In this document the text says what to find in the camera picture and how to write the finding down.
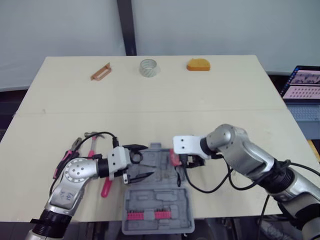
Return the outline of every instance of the wire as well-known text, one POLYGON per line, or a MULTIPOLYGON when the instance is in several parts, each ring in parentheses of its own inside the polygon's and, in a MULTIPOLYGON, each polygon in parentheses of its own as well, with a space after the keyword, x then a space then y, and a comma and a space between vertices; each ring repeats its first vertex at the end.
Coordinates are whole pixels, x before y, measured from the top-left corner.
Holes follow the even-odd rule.
POLYGON ((179 174, 179 172, 178 172, 178 170, 177 170, 177 166, 174 167, 174 170, 175 170, 176 176, 177 176, 177 178, 176 178, 176 185, 177 185, 178 187, 180 187, 180 186, 181 186, 181 177, 180 177, 180 174, 179 174))
POLYGON ((56 184, 56 182, 57 182, 57 179, 59 178, 61 172, 65 169, 66 165, 75 157, 76 152, 79 150, 79 148, 81 147, 81 145, 82 145, 85 141, 87 141, 88 139, 90 139, 90 138, 92 138, 92 137, 94 137, 94 136, 101 135, 101 134, 107 134, 107 135, 110 135, 110 136, 112 137, 112 144, 113 144, 113 147, 114 147, 114 148, 116 147, 115 145, 119 145, 118 140, 117 140, 117 137, 116 137, 114 134, 112 134, 111 132, 108 132, 108 131, 96 132, 96 133, 93 133, 93 134, 85 137, 85 138, 74 148, 74 150, 73 150, 72 153, 71 153, 71 156, 64 161, 64 163, 63 163, 63 165, 62 165, 62 167, 61 167, 61 170, 56 173, 56 176, 57 176, 57 177, 56 177, 56 179, 53 181, 53 183, 51 184, 51 187, 50 187, 50 190, 49 190, 49 196, 52 194, 53 188, 54 188, 54 186, 55 186, 55 184, 56 184))
POLYGON ((305 166, 305 165, 302 165, 302 164, 299 164, 299 163, 294 163, 294 162, 291 162, 290 165, 309 170, 310 172, 313 172, 314 174, 317 174, 318 176, 320 176, 320 172, 312 169, 311 167, 308 167, 308 166, 305 166))
MULTIPOLYGON (((266 177, 270 176, 271 174, 273 174, 272 171, 269 171, 267 173, 265 173, 264 175, 262 175, 261 177, 259 177, 257 180, 255 180, 252 184, 248 185, 248 186, 245 186, 245 187, 238 187, 234 184, 234 182, 232 181, 232 178, 231 178, 231 170, 230 169, 230 166, 227 164, 227 162, 225 162, 226 164, 226 167, 228 169, 228 178, 229 178, 229 182, 231 184, 231 186, 236 189, 236 190, 239 190, 239 191, 244 191, 244 190, 248 190, 248 189, 251 189, 253 188, 255 185, 261 183, 266 177)), ((285 160, 285 161, 282 161, 282 162, 278 162, 276 161, 275 164, 277 164, 277 169, 278 170, 281 170, 281 169, 284 169, 284 168, 287 168, 291 163, 290 160, 285 160)))
POLYGON ((229 182, 231 184, 231 186, 238 190, 238 191, 245 191, 245 190, 248 190, 248 189, 251 189, 253 188, 255 185, 259 184, 263 179, 265 179, 266 177, 268 177, 272 172, 267 172, 266 174, 262 175, 261 177, 259 177, 257 180, 255 180, 253 183, 251 183, 250 185, 248 186, 244 186, 244 187, 238 187, 234 184, 234 182, 232 181, 232 178, 231 178, 231 171, 232 169, 230 169, 230 166, 226 163, 226 167, 228 169, 228 178, 229 178, 229 182))
POLYGON ((266 198, 265 198, 265 201, 264 201, 264 205, 263 205, 263 208, 262 208, 261 215, 260 215, 259 220, 258 220, 258 232, 257 232, 256 240, 260 239, 260 231, 261 231, 262 219, 264 218, 269 198, 270 198, 270 195, 267 195, 266 198))
POLYGON ((217 191, 217 190, 225 183, 225 181, 228 179, 228 176, 229 176, 229 173, 227 173, 227 174, 225 175, 225 177, 222 179, 222 181, 218 184, 218 186, 216 186, 216 187, 215 187, 214 189, 212 189, 212 190, 207 191, 207 190, 202 190, 202 189, 198 188, 197 186, 195 186, 195 185, 190 181, 190 178, 189 178, 188 172, 187 172, 187 168, 186 168, 184 165, 182 165, 182 168, 183 168, 183 171, 184 171, 185 178, 186 178, 186 180, 188 181, 188 183, 191 185, 191 187, 193 187, 194 189, 196 189, 196 190, 198 190, 199 192, 204 193, 204 194, 212 194, 212 193, 214 193, 215 191, 217 191))

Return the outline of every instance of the wooden table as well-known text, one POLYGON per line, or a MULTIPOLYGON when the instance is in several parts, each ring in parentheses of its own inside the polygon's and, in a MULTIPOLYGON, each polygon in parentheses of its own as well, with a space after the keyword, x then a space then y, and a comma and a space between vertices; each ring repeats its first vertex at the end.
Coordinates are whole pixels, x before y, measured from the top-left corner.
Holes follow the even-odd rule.
MULTIPOLYGON (((253 55, 202 56, 208 72, 186 70, 197 56, 47 57, 0 144, 0 221, 27 222, 39 217, 48 200, 53 171, 65 150, 84 132, 110 131, 120 144, 159 142, 172 147, 175 135, 205 135, 229 123, 247 130, 250 139, 278 160, 291 159, 319 170, 294 118, 253 55), (145 58, 157 61, 160 73, 139 73, 145 58), (112 72, 101 81, 90 76, 110 62, 112 72)), ((97 152, 106 155, 111 139, 99 139, 97 152)), ((90 142, 80 152, 88 153, 90 142)), ((319 178, 297 169, 320 186, 319 178)), ((189 170, 191 180, 213 189, 227 169, 222 160, 189 170)), ((238 173, 238 186, 250 181, 238 173)), ((91 181, 73 220, 121 219, 121 179, 107 198, 100 197, 104 179, 91 181)), ((259 215, 265 191, 236 191, 225 183, 213 194, 189 187, 195 218, 259 215)), ((271 200, 266 214, 279 214, 271 200)))

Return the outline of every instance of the pliers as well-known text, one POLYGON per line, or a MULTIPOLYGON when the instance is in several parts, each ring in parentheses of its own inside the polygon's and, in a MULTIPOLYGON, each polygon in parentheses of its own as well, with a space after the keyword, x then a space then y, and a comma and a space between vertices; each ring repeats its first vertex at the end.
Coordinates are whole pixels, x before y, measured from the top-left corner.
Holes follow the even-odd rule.
MULTIPOLYGON (((76 147, 79 145, 79 143, 82 141, 81 137, 78 137, 72 144, 71 148, 67 151, 65 151, 64 157, 61 159, 61 161, 59 162, 58 166, 56 167, 54 174, 53 174, 53 179, 56 179, 59 177, 60 172, 62 171, 62 168, 64 166, 64 163, 66 160, 69 160, 69 158, 71 157, 71 155, 73 154, 74 150, 76 149, 76 147)), ((78 150, 73 154, 74 158, 79 157, 79 152, 78 150)))

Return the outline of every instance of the black connector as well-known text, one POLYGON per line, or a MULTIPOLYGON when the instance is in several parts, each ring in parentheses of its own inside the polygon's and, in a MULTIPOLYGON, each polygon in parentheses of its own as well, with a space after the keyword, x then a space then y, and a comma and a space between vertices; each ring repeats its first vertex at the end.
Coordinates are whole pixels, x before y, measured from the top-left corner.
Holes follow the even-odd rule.
POLYGON ((112 137, 112 146, 113 148, 119 147, 119 141, 116 136, 112 137))
POLYGON ((32 219, 30 223, 36 224, 32 229, 35 234, 48 238, 61 239, 64 237, 71 216, 44 209, 40 219, 32 219))
POLYGON ((109 165, 107 158, 100 158, 98 160, 98 176, 100 178, 109 177, 109 165))

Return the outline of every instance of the open tool case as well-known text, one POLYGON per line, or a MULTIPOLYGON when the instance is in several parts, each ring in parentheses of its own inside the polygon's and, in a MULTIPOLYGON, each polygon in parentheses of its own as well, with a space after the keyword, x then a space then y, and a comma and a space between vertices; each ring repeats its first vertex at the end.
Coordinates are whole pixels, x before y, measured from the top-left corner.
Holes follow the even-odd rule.
POLYGON ((126 235, 183 234, 195 230, 188 189, 184 187, 185 175, 177 185, 177 172, 171 163, 170 149, 152 143, 141 151, 143 160, 127 171, 131 177, 154 172, 141 182, 130 184, 124 193, 122 232, 126 235))

